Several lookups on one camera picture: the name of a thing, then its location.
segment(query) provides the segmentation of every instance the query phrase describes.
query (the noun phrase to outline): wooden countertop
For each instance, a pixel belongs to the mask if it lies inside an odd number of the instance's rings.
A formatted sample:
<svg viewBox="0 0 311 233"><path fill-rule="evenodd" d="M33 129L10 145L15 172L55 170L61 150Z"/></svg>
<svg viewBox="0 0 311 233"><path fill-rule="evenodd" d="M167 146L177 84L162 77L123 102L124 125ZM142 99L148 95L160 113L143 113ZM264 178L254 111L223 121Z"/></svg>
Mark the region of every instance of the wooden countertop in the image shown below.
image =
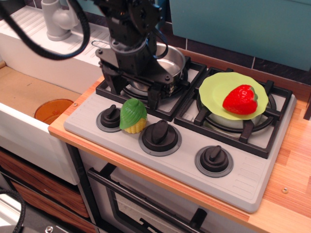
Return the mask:
<svg viewBox="0 0 311 233"><path fill-rule="evenodd" d="M311 122L303 119L303 117L308 105L311 86L189 51L181 51L190 56L193 61L206 64L208 67L232 68L235 72L251 76L258 81L272 80L278 86L293 90L298 99L263 200L255 213L250 214L242 211L121 154L114 153L67 132L63 127L64 121L77 106L94 92L95 87L103 80L103 77L99 78L88 91L49 126L50 133L66 143L143 177L255 231L309 233L311 231ZM284 188L287 188L287 194L282 192Z"/></svg>

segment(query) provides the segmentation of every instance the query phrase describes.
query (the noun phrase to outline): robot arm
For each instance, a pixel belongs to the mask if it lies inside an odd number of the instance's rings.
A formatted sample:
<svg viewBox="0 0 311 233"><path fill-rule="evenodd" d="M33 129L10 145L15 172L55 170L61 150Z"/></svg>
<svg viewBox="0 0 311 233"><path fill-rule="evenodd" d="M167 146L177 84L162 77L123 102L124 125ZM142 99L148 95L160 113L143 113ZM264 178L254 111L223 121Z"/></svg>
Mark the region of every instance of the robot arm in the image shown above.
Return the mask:
<svg viewBox="0 0 311 233"><path fill-rule="evenodd" d="M110 36L129 47L141 44L162 20L154 0L94 0L106 17Z"/></svg>

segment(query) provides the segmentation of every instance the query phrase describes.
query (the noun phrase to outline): toy stove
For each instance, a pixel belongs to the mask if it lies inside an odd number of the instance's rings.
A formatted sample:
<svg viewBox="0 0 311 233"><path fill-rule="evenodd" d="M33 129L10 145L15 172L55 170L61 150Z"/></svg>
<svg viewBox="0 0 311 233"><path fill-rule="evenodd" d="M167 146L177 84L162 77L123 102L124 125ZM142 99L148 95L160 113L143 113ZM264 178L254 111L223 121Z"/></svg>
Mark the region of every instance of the toy stove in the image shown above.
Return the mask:
<svg viewBox="0 0 311 233"><path fill-rule="evenodd" d="M128 86L113 95L105 82L65 121L66 130L153 168L191 187L255 212L272 172L296 98L292 92L260 83L269 96L267 110L259 120L228 125L201 104L198 88L217 72L188 58L188 85L151 110L144 93ZM102 115L114 116L131 97L145 103L146 128L141 133L107 130Z"/></svg>

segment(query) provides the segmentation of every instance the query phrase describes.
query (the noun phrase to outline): cooking pot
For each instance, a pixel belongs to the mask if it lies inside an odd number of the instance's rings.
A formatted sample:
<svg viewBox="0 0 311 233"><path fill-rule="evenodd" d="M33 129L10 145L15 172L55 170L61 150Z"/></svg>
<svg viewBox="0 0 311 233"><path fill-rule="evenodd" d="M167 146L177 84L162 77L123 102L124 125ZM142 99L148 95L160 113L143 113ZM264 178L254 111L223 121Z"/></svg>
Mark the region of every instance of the cooking pot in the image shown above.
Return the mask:
<svg viewBox="0 0 311 233"><path fill-rule="evenodd" d="M166 48L165 44L157 43L156 44L156 55L160 55L164 52ZM169 51L161 59L157 60L158 63L170 74L173 76L174 80L179 80L182 71L185 67L186 59L185 56L176 48L169 46ZM148 86L130 81L130 85L137 90L147 92Z"/></svg>

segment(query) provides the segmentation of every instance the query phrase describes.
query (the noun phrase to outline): wooden cabinet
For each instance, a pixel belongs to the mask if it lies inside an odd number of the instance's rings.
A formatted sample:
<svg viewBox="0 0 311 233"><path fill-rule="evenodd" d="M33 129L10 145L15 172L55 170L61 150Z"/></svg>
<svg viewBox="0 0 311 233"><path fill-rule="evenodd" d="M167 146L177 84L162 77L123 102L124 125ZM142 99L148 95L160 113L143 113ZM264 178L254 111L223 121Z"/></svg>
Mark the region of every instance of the wooden cabinet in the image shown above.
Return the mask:
<svg viewBox="0 0 311 233"><path fill-rule="evenodd" d="M0 148L1 172L30 205L81 229L95 232L78 188Z"/></svg>

